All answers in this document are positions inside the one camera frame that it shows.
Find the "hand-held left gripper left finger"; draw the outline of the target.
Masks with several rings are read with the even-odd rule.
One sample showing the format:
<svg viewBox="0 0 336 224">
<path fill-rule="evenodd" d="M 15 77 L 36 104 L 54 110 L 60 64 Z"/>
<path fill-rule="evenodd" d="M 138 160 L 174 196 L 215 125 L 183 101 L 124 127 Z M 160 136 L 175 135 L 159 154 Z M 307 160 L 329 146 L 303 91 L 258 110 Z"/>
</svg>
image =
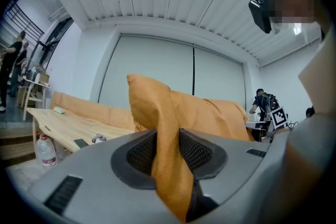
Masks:
<svg viewBox="0 0 336 224">
<path fill-rule="evenodd" d="M 180 224 L 156 193 L 156 131 L 85 146 L 36 181 L 30 208 L 48 224 Z"/>
</svg>

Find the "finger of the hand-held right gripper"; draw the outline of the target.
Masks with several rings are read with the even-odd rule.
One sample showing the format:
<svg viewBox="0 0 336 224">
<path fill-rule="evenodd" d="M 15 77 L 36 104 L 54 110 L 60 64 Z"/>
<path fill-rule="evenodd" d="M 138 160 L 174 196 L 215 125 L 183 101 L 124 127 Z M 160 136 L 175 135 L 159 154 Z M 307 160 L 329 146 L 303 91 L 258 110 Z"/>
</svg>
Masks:
<svg viewBox="0 0 336 224">
<path fill-rule="evenodd" d="M 268 129 L 268 121 L 246 121 L 245 127 L 249 129 Z"/>
</svg>

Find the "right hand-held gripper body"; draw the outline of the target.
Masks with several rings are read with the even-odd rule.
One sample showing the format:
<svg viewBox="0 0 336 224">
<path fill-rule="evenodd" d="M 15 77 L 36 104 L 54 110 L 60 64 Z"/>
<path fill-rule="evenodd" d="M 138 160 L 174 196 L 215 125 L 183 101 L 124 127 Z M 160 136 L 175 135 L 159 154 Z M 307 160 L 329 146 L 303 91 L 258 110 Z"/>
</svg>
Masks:
<svg viewBox="0 0 336 224">
<path fill-rule="evenodd" d="M 260 123 L 260 141 L 271 143 L 274 139 L 275 132 L 283 128 L 287 123 L 287 114 L 283 107 L 279 107 L 265 115 L 263 123 Z"/>
</svg>

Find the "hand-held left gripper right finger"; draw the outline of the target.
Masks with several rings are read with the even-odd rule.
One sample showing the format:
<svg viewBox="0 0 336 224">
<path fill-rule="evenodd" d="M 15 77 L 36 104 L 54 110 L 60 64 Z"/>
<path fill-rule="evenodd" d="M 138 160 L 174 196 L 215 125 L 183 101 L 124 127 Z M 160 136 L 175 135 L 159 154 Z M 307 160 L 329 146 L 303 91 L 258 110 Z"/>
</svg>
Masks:
<svg viewBox="0 0 336 224">
<path fill-rule="evenodd" d="M 277 181 L 288 135 L 272 143 L 180 130 L 180 152 L 194 176 L 192 205 L 221 205 L 240 190 L 267 191 Z"/>
</svg>

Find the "orange pillow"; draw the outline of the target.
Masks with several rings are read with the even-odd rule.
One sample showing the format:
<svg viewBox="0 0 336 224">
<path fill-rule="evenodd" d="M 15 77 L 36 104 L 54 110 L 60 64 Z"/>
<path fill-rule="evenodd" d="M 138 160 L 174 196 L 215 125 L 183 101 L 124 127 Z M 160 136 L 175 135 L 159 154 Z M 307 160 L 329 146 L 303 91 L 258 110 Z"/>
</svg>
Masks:
<svg viewBox="0 0 336 224">
<path fill-rule="evenodd" d="M 157 150 L 151 175 L 157 194 L 185 222 L 192 197 L 193 175 L 180 154 L 179 130 L 189 129 L 234 140 L 253 141 L 249 120 L 238 103 L 201 99 L 171 90 L 140 74 L 128 74 L 129 104 L 137 132 L 155 129 Z"/>
</svg>

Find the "light wooden table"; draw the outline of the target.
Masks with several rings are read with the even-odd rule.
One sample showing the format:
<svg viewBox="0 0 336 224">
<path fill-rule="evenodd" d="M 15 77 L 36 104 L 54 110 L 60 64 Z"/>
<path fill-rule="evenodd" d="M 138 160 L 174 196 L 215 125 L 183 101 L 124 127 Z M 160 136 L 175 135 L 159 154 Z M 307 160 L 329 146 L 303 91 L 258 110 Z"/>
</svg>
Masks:
<svg viewBox="0 0 336 224">
<path fill-rule="evenodd" d="M 79 150 L 75 140 L 82 139 L 89 145 L 96 134 L 102 134 L 107 139 L 113 139 L 131 134 L 132 129 L 109 126 L 90 119 L 85 119 L 67 111 L 59 114 L 48 109 L 28 108 L 33 117 L 33 140 L 36 141 L 36 125 L 47 136 L 53 138 L 72 153 Z"/>
</svg>

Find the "clear water jug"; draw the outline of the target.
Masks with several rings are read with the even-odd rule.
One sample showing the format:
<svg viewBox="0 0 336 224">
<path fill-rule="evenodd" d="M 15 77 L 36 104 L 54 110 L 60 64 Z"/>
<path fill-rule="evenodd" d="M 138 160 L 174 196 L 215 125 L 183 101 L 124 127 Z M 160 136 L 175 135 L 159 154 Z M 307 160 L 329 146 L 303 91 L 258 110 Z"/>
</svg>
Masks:
<svg viewBox="0 0 336 224">
<path fill-rule="evenodd" d="M 39 132 L 39 139 L 36 142 L 36 152 L 39 162 L 44 167 L 57 165 L 57 155 L 54 144 L 44 133 Z"/>
</svg>

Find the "wooden plank platform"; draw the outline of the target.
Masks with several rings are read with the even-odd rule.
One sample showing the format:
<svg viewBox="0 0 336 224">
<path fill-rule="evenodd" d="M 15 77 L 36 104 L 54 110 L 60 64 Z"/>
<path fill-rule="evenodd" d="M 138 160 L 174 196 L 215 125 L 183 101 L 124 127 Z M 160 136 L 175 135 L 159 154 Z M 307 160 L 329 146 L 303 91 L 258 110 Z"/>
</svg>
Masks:
<svg viewBox="0 0 336 224">
<path fill-rule="evenodd" d="M 6 166 L 35 159 L 31 122 L 0 123 L 0 159 Z"/>
</svg>

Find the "pale wooden chair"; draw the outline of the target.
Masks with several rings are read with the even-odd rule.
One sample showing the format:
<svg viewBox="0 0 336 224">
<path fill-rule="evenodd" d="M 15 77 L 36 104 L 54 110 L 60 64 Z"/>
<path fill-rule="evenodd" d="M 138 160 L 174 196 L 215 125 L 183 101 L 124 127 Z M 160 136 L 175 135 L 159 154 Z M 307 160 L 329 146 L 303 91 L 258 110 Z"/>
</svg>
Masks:
<svg viewBox="0 0 336 224">
<path fill-rule="evenodd" d="M 50 88 L 50 84 L 48 82 L 35 82 L 28 80 L 25 76 L 23 77 L 25 83 L 26 83 L 26 88 L 25 88 L 25 93 L 23 96 L 23 121 L 26 121 L 26 115 L 27 115 L 27 108 L 28 108 L 28 103 L 29 101 L 34 101 L 35 103 L 41 103 L 42 108 L 46 108 L 46 90 Z M 38 86 L 41 86 L 42 88 L 42 97 L 37 98 L 36 95 L 36 90 Z"/>
</svg>

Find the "cardboard box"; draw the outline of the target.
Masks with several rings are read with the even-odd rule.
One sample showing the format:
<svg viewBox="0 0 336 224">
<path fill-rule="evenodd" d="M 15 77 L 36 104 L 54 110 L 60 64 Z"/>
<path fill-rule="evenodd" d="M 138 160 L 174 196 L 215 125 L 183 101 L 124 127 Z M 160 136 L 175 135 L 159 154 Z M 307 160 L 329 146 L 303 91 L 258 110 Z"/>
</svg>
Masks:
<svg viewBox="0 0 336 224">
<path fill-rule="evenodd" d="M 49 75 L 46 74 L 46 73 L 41 73 L 40 72 L 40 73 L 36 74 L 35 82 L 39 83 L 39 84 L 44 84 L 48 87 L 48 86 L 50 86 Z"/>
</svg>

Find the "wide white roller screen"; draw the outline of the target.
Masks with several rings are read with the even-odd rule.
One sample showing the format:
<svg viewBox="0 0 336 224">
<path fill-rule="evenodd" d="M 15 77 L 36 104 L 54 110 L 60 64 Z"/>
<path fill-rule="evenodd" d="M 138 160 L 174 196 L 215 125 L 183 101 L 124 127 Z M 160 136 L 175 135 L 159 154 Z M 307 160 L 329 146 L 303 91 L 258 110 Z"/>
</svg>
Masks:
<svg viewBox="0 0 336 224">
<path fill-rule="evenodd" d="M 192 93 L 193 47 L 165 39 L 122 35 L 109 61 L 99 103 L 129 109 L 128 74 L 140 74 Z"/>
</svg>

